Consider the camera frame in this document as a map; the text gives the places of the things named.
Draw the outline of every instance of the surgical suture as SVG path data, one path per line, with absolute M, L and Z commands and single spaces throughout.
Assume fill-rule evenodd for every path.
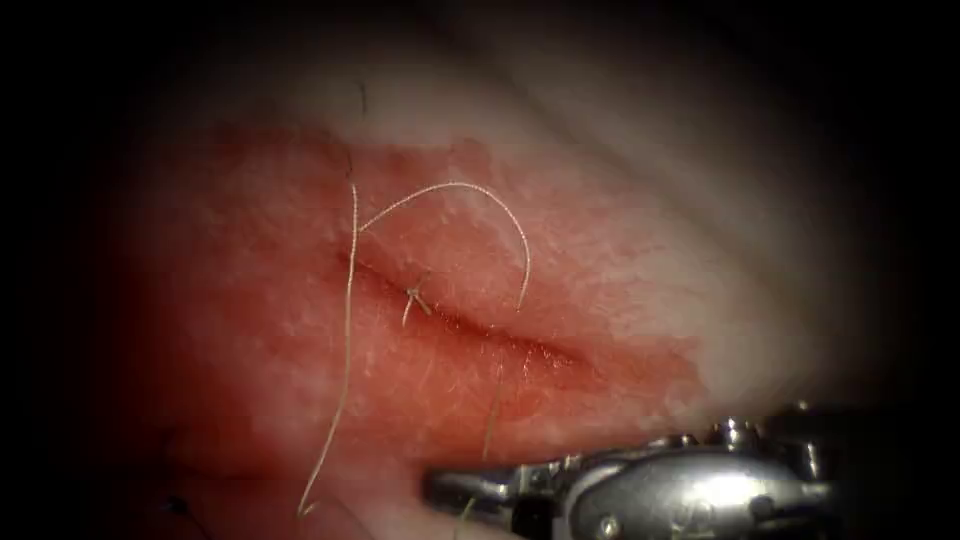
M 360 226 L 360 232 L 367 230 L 371 225 L 379 221 L 385 215 L 392 212 L 395 208 L 399 206 L 403 206 L 404 204 L 407 204 L 408 202 L 412 201 L 413 199 L 416 199 L 421 195 L 430 193 L 431 191 L 437 191 L 439 189 L 453 188 L 453 187 L 472 189 L 474 191 L 479 191 L 480 193 L 486 195 L 493 202 L 495 202 L 500 208 L 502 208 L 504 212 L 506 212 L 507 216 L 510 217 L 510 221 L 513 222 L 514 228 L 517 229 L 517 233 L 520 235 L 520 241 L 523 244 L 523 257 L 524 257 L 523 280 L 520 283 L 520 294 L 517 298 L 517 305 L 516 305 L 516 310 L 520 311 L 520 307 L 523 305 L 523 299 L 527 294 L 527 286 L 530 283 L 530 245 L 527 241 L 526 233 L 523 232 L 523 227 L 520 226 L 520 222 L 517 221 L 516 216 L 513 215 L 513 212 L 510 211 L 510 208 L 508 208 L 503 201 L 501 201 L 496 195 L 494 195 L 490 190 L 486 188 L 483 188 L 474 184 L 468 184 L 466 182 L 447 182 L 444 184 L 436 184 L 433 186 L 425 187 L 419 191 L 415 191 L 414 193 L 407 195 L 406 197 L 400 199 L 399 201 L 381 210 L 380 213 L 373 216 L 372 218 L 370 218 L 369 221 L 367 221 L 366 223 Z

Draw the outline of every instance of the curved suture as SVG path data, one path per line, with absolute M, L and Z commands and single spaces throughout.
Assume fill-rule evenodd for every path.
M 483 195 L 486 195 L 486 196 L 489 197 L 491 200 L 493 200 L 498 206 L 500 206 L 500 208 L 502 208 L 503 211 L 506 212 L 506 214 L 510 217 L 510 220 L 513 222 L 514 227 L 517 229 L 517 233 L 520 235 L 521 243 L 522 243 L 522 245 L 523 245 L 523 250 L 524 250 L 523 280 L 522 280 L 521 285 L 520 285 L 520 293 L 519 293 L 518 298 L 517 298 L 516 310 L 519 311 L 520 308 L 521 308 L 521 306 L 523 305 L 523 300 L 524 300 L 524 297 L 526 296 L 526 292 L 527 292 L 527 286 L 528 286 L 529 281 L 530 281 L 530 267 L 531 267 L 531 264 L 530 264 L 530 259 L 531 259 L 531 256 L 530 256 L 530 246 L 529 246 L 529 242 L 528 242 L 528 240 L 527 240 L 527 235 L 526 235 L 526 233 L 524 233 L 523 228 L 520 226 L 520 223 L 519 223 L 519 221 L 517 221 L 517 218 L 516 218 L 516 216 L 514 216 L 513 212 L 511 212 L 510 209 L 507 207 L 507 205 L 506 205 L 503 201 L 501 201 L 496 195 L 494 195 L 492 192 L 490 192 L 488 189 L 483 188 L 483 187 L 481 187 L 481 186 L 474 185 L 474 184 L 467 184 L 467 183 L 464 183 L 464 182 L 447 182 L 447 183 L 443 183 L 443 184 L 435 184 L 435 185 L 428 186 L 428 187 L 426 187 L 426 188 L 420 189 L 420 190 L 418 190 L 418 191 L 416 191 L 416 192 L 414 192 L 414 193 L 412 193 L 412 194 L 410 194 L 410 195 L 407 195 L 406 197 L 403 197 L 402 199 L 398 200 L 397 202 L 395 202 L 395 203 L 391 204 L 390 206 L 386 207 L 385 209 L 381 210 L 379 213 L 377 213 L 373 218 L 371 218 L 369 221 L 367 221 L 367 222 L 364 223 L 363 225 L 358 226 L 358 222 L 359 222 L 359 221 L 358 221 L 359 203 L 358 203 L 357 187 L 356 187 L 356 184 L 354 184 L 354 183 L 351 182 L 351 183 L 350 183 L 350 190 L 351 190 L 351 195 L 352 195 L 352 198 L 353 198 L 353 218 L 352 218 L 352 225 L 351 225 L 350 262 L 349 262 L 349 268 L 348 268 L 348 271 L 347 271 L 347 287 L 346 287 L 346 298 L 345 298 L 345 316 L 344 316 L 344 340 L 345 340 L 344 351 L 345 351 L 345 357 L 344 357 L 343 384 L 342 384 L 341 391 L 340 391 L 340 399 L 339 399 L 339 401 L 338 401 L 336 411 L 334 412 L 333 419 L 331 420 L 330 429 L 327 431 L 326 441 L 324 442 L 323 449 L 322 449 L 321 452 L 320 452 L 320 457 L 317 459 L 317 462 L 316 462 L 316 464 L 314 465 L 313 470 L 312 470 L 311 473 L 310 473 L 310 477 L 309 477 L 309 479 L 307 480 L 307 485 L 306 485 L 306 487 L 304 488 L 303 495 L 301 496 L 301 498 L 300 498 L 300 503 L 299 503 L 299 505 L 298 505 L 298 507 L 297 507 L 297 517 L 300 518 L 300 519 L 302 519 L 302 518 L 304 518 L 305 516 L 307 516 L 308 514 L 310 514 L 310 512 L 312 512 L 312 511 L 314 510 L 314 508 L 316 507 L 316 504 L 317 504 L 316 502 L 307 504 L 307 500 L 308 500 L 308 498 L 309 498 L 309 496 L 310 496 L 310 492 L 311 492 L 312 489 L 313 489 L 313 485 L 314 485 L 314 483 L 316 482 L 317 477 L 318 477 L 319 474 L 320 474 L 320 470 L 323 468 L 323 464 L 324 464 L 324 462 L 326 461 L 326 457 L 327 457 L 327 455 L 328 455 L 328 453 L 329 453 L 329 451 L 330 451 L 330 447 L 331 447 L 332 444 L 333 444 L 333 439 L 334 439 L 334 436 L 335 436 L 335 434 L 336 434 L 337 427 L 338 427 L 339 424 L 340 424 L 340 419 L 341 419 L 341 417 L 342 417 L 342 415 L 343 415 L 343 410 L 344 410 L 345 405 L 346 405 L 347 394 L 348 394 L 349 384 L 350 384 L 350 367 L 351 367 L 351 366 L 350 366 L 350 363 L 351 363 L 351 361 L 350 361 L 350 355 L 351 355 L 351 347 L 350 347 L 350 345 L 351 345 L 351 333 L 350 333 L 351 300 L 352 300 L 352 294 L 353 294 L 353 278 L 354 278 L 354 271 L 355 271 L 355 265 L 356 265 L 357 242 L 358 242 L 359 235 L 360 235 L 360 233 L 362 233 L 363 231 L 365 231 L 366 229 L 368 229 L 371 225 L 373 225 L 374 223 L 376 223 L 377 221 L 379 221 L 380 219 L 382 219 L 384 216 L 386 216 L 387 214 L 389 214 L 389 213 L 392 212 L 393 210 L 399 208 L 400 206 L 403 206 L 404 204 L 412 201 L 413 199 L 416 199 L 417 197 L 420 197 L 421 195 L 430 193 L 430 192 L 432 192 L 432 191 L 437 191 L 437 190 L 440 190 L 440 189 L 443 189 L 443 188 L 453 188 L 453 187 L 468 188 L 468 189 L 472 189 L 472 190 L 474 190 L 474 191 L 477 191 L 477 192 L 479 192 L 479 193 L 482 193 Z M 419 287 L 420 287 L 420 284 L 422 283 L 422 281 L 423 281 L 424 278 L 425 278 L 425 276 L 424 276 L 424 277 L 421 277 L 420 282 L 418 282 L 418 284 L 417 284 L 415 287 L 410 288 L 410 289 L 407 289 L 407 295 L 408 295 L 409 298 L 408 298 L 408 302 L 407 302 L 407 307 L 406 307 L 406 309 L 404 310 L 404 314 L 403 314 L 403 324 L 404 324 L 404 326 L 406 325 L 407 313 L 409 312 L 410 305 L 411 305 L 414 301 L 416 301 L 418 304 L 420 304 L 420 306 L 424 309 L 424 312 L 425 312 L 427 315 L 430 315 L 429 308 L 426 306 L 426 304 L 425 304 L 425 303 L 420 299 L 420 297 L 419 297 Z M 491 440 L 492 435 L 493 435 L 493 426 L 494 426 L 494 424 L 496 423 L 497 416 L 498 416 L 498 414 L 499 414 L 500 393 L 501 393 L 501 387 L 502 387 L 502 385 L 503 385 L 503 365 L 502 365 L 502 363 L 501 363 L 500 366 L 499 366 L 499 369 L 498 369 L 498 371 L 497 371 L 497 386 L 496 386 L 496 392 L 495 392 L 495 395 L 494 395 L 493 403 L 492 403 L 492 405 L 491 405 L 490 415 L 489 415 L 489 417 L 488 417 L 487 426 L 486 426 L 485 433 L 484 433 L 484 441 L 483 441 L 483 450 L 482 450 L 481 461 L 486 461 L 486 459 L 487 459 L 487 454 L 488 454 L 488 452 L 489 452 L 490 440 Z M 473 499 L 471 499 L 471 500 L 468 502 L 466 508 L 464 509 L 463 513 L 462 513 L 461 516 L 460 516 L 460 519 L 459 519 L 459 521 L 458 521 L 457 527 L 456 527 L 456 528 L 454 529 L 454 531 L 453 531 L 453 537 L 454 537 L 454 539 L 456 539 L 456 538 L 458 537 L 460 528 L 461 528 L 463 522 L 466 521 L 466 519 L 467 519 L 467 517 L 468 517 L 468 515 L 469 515 L 469 513 L 470 513 L 470 510 L 471 510 L 471 508 L 473 507 L 473 505 L 474 505 L 475 503 L 476 503 L 476 501 L 473 500 Z
M 387 215 L 388 213 L 390 213 L 391 211 L 393 211 L 395 208 L 400 207 L 400 206 L 403 206 L 404 204 L 407 204 L 408 202 L 412 201 L 413 199 L 416 199 L 417 197 L 419 197 L 419 196 L 421 196 L 421 195 L 430 193 L 431 191 L 437 191 L 437 190 L 439 190 L 439 189 L 451 188 L 451 187 L 462 187 L 462 188 L 472 189 L 472 190 L 474 190 L 474 191 L 478 191 L 478 192 L 480 192 L 480 193 L 483 193 L 484 195 L 486 195 L 487 197 L 489 197 L 490 200 L 492 200 L 493 202 L 497 203 L 497 205 L 498 205 L 500 208 L 502 208 L 504 212 L 506 212 L 507 216 L 510 217 L 510 221 L 513 222 L 514 228 L 517 229 L 517 233 L 520 235 L 520 241 L 523 243 L 523 257 L 524 257 L 524 261 L 523 261 L 523 281 L 520 283 L 520 295 L 519 295 L 518 298 L 517 298 L 517 308 L 516 308 L 517 311 L 520 311 L 520 307 L 523 305 L 523 299 L 524 299 L 524 297 L 527 295 L 527 286 L 528 286 L 528 284 L 530 283 L 530 258 L 531 258 L 531 257 L 530 257 L 530 244 L 527 242 L 527 234 L 523 232 L 523 227 L 520 226 L 520 222 L 517 221 L 517 217 L 513 215 L 513 212 L 510 211 L 510 208 L 507 207 L 506 203 L 504 203 L 503 201 L 501 201 L 501 200 L 500 200 L 496 195 L 494 195 L 489 189 L 486 189 L 486 188 L 484 188 L 484 187 L 477 186 L 477 185 L 474 185 L 474 184 L 468 184 L 468 183 L 466 183 L 466 182 L 446 182 L 446 183 L 443 183 L 443 184 L 434 184 L 434 185 L 432 185 L 432 186 L 428 186 L 428 187 L 425 187 L 425 188 L 423 188 L 423 189 L 421 189 L 421 190 L 415 191 L 415 192 L 411 193 L 410 195 L 407 195 L 406 197 L 400 199 L 399 201 L 391 204 L 390 206 L 384 208 L 383 210 L 380 211 L 380 213 L 378 213 L 377 215 L 373 216 L 373 217 L 370 219 L 370 221 L 368 221 L 368 222 L 364 223 L 363 225 L 361 225 L 361 226 L 360 226 L 360 232 L 363 232 L 363 231 L 367 230 L 368 227 L 370 227 L 371 225 L 373 225 L 374 223 L 376 223 L 377 221 L 379 221 L 382 217 L 384 217 L 385 215 Z

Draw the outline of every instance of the skin surface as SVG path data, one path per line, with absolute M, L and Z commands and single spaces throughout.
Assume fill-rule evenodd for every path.
M 62 413 L 84 435 L 59 444 L 111 533 L 200 538 L 157 511 L 177 494 L 218 540 L 449 538 L 418 475 L 479 464 L 495 404 L 488 461 L 511 463 L 874 397 L 836 156 L 755 74 L 655 19 L 430 12 L 224 32 L 110 155 L 121 188 L 78 234 L 111 295 Z M 483 193 L 360 232 L 349 393 L 298 522 L 347 376 L 350 184 L 362 225 L 451 181 L 516 216 L 522 305 L 522 238 Z M 402 324 L 418 283 L 430 314 Z

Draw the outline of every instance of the suture thread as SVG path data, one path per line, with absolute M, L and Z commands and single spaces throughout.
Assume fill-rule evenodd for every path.
M 297 507 L 297 516 L 303 518 L 309 514 L 313 508 L 314 504 L 311 504 L 308 507 L 304 507 L 307 502 L 307 497 L 310 496 L 310 490 L 313 489 L 313 483 L 317 481 L 317 476 L 320 475 L 320 468 L 323 467 L 323 462 L 327 459 L 327 453 L 330 451 L 330 446 L 333 444 L 333 436 L 337 432 L 337 426 L 340 424 L 340 417 L 343 414 L 343 409 L 347 402 L 347 390 L 350 387 L 350 315 L 351 315 L 351 298 L 353 295 L 353 272 L 357 258 L 357 237 L 360 232 L 357 229 L 358 215 L 360 204 L 357 199 L 357 186 L 353 182 L 350 183 L 350 192 L 353 195 L 353 225 L 351 226 L 351 238 L 350 238 L 350 267 L 347 270 L 347 292 L 346 292 L 346 307 L 344 308 L 344 361 L 343 361 L 343 387 L 340 390 L 340 401 L 337 403 L 337 410 L 333 414 L 333 420 L 330 422 L 330 430 L 327 432 L 327 440 L 323 444 L 323 451 L 320 452 L 320 458 L 317 460 L 317 464 L 313 467 L 313 472 L 310 473 L 310 479 L 307 481 L 307 487 L 303 491 L 303 496 L 300 498 L 300 505 Z
M 487 454 L 490 451 L 490 440 L 493 438 L 493 425 L 497 421 L 497 416 L 500 415 L 500 394 L 503 390 L 503 360 L 500 360 L 500 363 L 497 366 L 497 389 L 496 393 L 493 395 L 493 405 L 490 406 L 490 416 L 487 417 L 487 429 L 483 434 L 483 450 L 480 452 L 480 461 L 487 461 Z M 477 504 L 476 497 L 470 497 L 470 500 L 467 501 L 467 505 L 463 507 L 463 512 L 460 513 L 460 518 L 457 520 L 457 526 L 453 529 L 453 540 L 459 540 L 460 531 L 466 523 L 467 518 L 470 516 L 470 512 L 473 510 L 474 505 Z
M 500 206 L 500 208 L 502 208 L 503 211 L 507 213 L 507 215 L 510 217 L 510 221 L 513 222 L 513 226 L 517 229 L 517 233 L 520 234 L 520 240 L 523 243 L 523 254 L 524 254 L 523 281 L 520 284 L 520 296 L 517 299 L 517 307 L 516 307 L 517 311 L 520 311 L 520 307 L 523 305 L 523 299 L 527 294 L 527 286 L 530 283 L 530 245 L 527 242 L 526 233 L 523 232 L 523 227 L 520 226 L 520 222 L 517 221 L 517 218 L 516 216 L 513 215 L 513 212 L 510 211 L 510 209 L 507 207 L 507 205 L 503 201 L 501 201 L 496 195 L 494 195 L 490 190 L 486 188 L 483 188 L 474 184 L 467 184 L 465 182 L 447 182 L 444 184 L 435 184 L 432 186 L 425 187 L 419 191 L 416 191 L 414 193 L 411 193 L 410 195 L 407 195 L 406 197 L 400 199 L 399 201 L 381 210 L 380 213 L 373 216 L 370 219 L 370 221 L 360 226 L 360 232 L 367 230 L 367 228 L 369 228 L 371 225 L 379 221 L 380 218 L 387 215 L 398 206 L 403 206 L 404 204 L 407 204 L 413 199 L 416 199 L 417 197 L 424 195 L 426 193 L 430 193 L 431 191 L 437 191 L 439 189 L 449 188 L 449 187 L 468 188 L 474 191 L 479 191 L 480 193 L 483 193 L 487 197 L 490 197 L 490 199 L 493 202 L 497 203 L 497 205 Z
M 350 171 L 352 172 L 353 164 L 352 164 L 352 161 L 350 160 L 349 153 L 347 157 L 348 157 L 348 165 L 350 167 Z M 523 228 L 520 226 L 519 221 L 517 221 L 516 216 L 513 215 L 513 212 L 511 212 L 510 209 L 507 207 L 507 205 L 504 204 L 503 201 L 501 201 L 492 192 L 480 186 L 467 184 L 464 182 L 447 182 L 444 184 L 436 184 L 433 186 L 423 188 L 419 191 L 416 191 L 400 199 L 399 201 L 391 204 L 384 210 L 380 211 L 377 215 L 375 215 L 369 221 L 364 223 L 362 226 L 358 227 L 357 224 L 358 224 L 358 215 L 359 215 L 359 201 L 357 196 L 357 187 L 356 187 L 356 184 L 351 182 L 350 191 L 353 197 L 353 220 L 352 220 L 352 226 L 351 226 L 350 262 L 349 262 L 349 268 L 347 271 L 347 287 L 346 287 L 346 298 L 345 298 L 344 381 L 340 391 L 340 399 L 337 404 L 336 412 L 334 412 L 333 419 L 330 423 L 330 429 L 327 432 L 327 439 L 323 445 L 323 450 L 321 451 L 320 457 L 317 459 L 317 463 L 314 465 L 313 470 L 310 473 L 310 478 L 307 481 L 307 485 L 304 488 L 303 495 L 300 498 L 300 504 L 297 507 L 297 517 L 300 519 L 302 519 L 311 511 L 313 511 L 313 509 L 316 506 L 315 502 L 307 505 L 307 498 L 310 496 L 310 492 L 313 489 L 313 485 L 316 482 L 317 477 L 320 475 L 320 470 L 323 467 L 324 462 L 326 461 L 327 454 L 329 453 L 330 447 L 333 444 L 333 438 L 334 438 L 334 435 L 336 434 L 337 427 L 340 424 L 340 418 L 343 415 L 343 410 L 346 406 L 347 394 L 348 394 L 348 389 L 350 385 L 350 364 L 351 364 L 351 361 L 350 361 L 350 356 L 351 356 L 350 354 L 351 353 L 350 321 L 351 321 L 351 312 L 352 312 L 351 300 L 352 300 L 352 294 L 353 294 L 353 276 L 354 276 L 355 265 L 356 265 L 358 237 L 361 232 L 365 231 L 367 228 L 369 228 L 371 225 L 379 221 L 388 213 L 392 212 L 394 209 L 410 202 L 411 200 L 421 195 L 424 195 L 431 191 L 437 191 L 442 188 L 447 188 L 447 187 L 463 187 L 463 188 L 468 188 L 468 189 L 473 189 L 475 191 L 478 191 L 486 195 L 487 197 L 489 197 L 495 203 L 497 203 L 497 205 L 499 205 L 500 208 L 502 208 L 503 211 L 506 212 L 506 214 L 510 217 L 510 220 L 513 222 L 514 227 L 517 229 L 517 232 L 520 235 L 520 239 L 523 244 L 523 250 L 524 250 L 523 281 L 520 285 L 520 294 L 517 298 L 516 310 L 519 311 L 521 306 L 523 305 L 523 300 L 527 292 L 527 286 L 530 282 L 530 267 L 531 267 L 530 246 L 527 241 L 527 235 L 526 233 L 523 232 Z M 412 289 L 413 292 L 411 292 L 411 290 L 407 291 L 407 294 L 408 296 L 410 296 L 410 298 L 408 299 L 407 309 L 404 311 L 404 316 L 403 316 L 404 324 L 406 324 L 406 316 L 407 316 L 407 312 L 409 311 L 410 302 L 414 300 L 416 300 L 420 304 L 421 308 L 424 309 L 427 315 L 430 314 L 429 307 L 422 301 L 422 299 L 419 298 L 419 285 L 420 284 L 418 283 L 418 285 Z M 501 393 L 502 386 L 503 386 L 503 363 L 501 362 L 498 368 L 497 388 L 494 396 L 493 406 L 491 408 L 490 416 L 488 417 L 487 426 L 484 433 L 483 450 L 482 450 L 482 458 L 481 458 L 482 461 L 486 461 L 487 459 L 487 454 L 489 452 L 489 447 L 490 447 L 490 440 L 493 434 L 493 425 L 496 422 L 497 416 L 499 415 L 500 393 Z M 458 532 L 460 530 L 460 526 L 464 521 L 466 521 L 466 518 L 469 515 L 470 510 L 473 508 L 475 504 L 476 504 L 476 500 L 474 498 L 471 498 L 470 501 L 468 501 L 463 513 L 460 516 L 460 521 L 457 527 L 454 529 L 454 533 L 453 533 L 454 539 L 457 538 Z

